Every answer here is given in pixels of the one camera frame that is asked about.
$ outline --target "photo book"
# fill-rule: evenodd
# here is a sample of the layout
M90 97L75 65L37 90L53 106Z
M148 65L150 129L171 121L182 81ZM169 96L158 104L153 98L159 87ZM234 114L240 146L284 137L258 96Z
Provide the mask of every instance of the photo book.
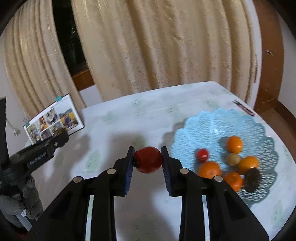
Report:
M60 97L24 126L32 144L54 135L59 128L65 128L68 135L84 127L70 94Z

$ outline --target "dark window pane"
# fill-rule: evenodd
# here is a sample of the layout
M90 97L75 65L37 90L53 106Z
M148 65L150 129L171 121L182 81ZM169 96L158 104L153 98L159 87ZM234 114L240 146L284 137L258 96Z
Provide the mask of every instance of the dark window pane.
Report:
M71 0L52 0L54 22L59 43L73 76L87 68L72 12Z

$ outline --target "tomato stem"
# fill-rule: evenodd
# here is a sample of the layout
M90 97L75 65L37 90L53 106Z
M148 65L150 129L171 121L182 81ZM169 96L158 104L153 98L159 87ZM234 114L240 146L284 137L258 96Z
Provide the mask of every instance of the tomato stem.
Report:
M137 158L134 158L134 159L133 159L133 166L134 166L135 168L139 168L139 163L138 163Z

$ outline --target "metal screw head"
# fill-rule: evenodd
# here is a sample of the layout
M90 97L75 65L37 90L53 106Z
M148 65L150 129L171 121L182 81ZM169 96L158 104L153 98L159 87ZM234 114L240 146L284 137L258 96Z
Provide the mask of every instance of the metal screw head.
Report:
M180 172L181 172L182 174L188 174L188 173L189 173L189 170L188 170L187 168L181 168L181 169L180 169Z
M110 169L107 170L107 173L112 175L112 174L116 173L116 169L110 168Z
M221 176L215 176L214 177L214 180L216 181L216 182L222 182L223 181L223 178L221 177Z
M270 56L273 56L273 55L274 55L273 52L271 52L269 49L267 49L265 52L266 52L268 55L270 55Z
M82 177L80 177L80 176L77 176L77 177L73 178L73 182L75 182L75 183L79 183L81 181L82 181Z

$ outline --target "blue tape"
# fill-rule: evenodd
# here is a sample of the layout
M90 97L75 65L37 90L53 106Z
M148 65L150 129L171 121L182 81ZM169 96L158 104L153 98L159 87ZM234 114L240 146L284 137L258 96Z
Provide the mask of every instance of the blue tape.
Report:
M56 98L56 101L59 102L59 101L62 100L62 98L63 98L63 97L60 95L60 96L58 96L58 97Z

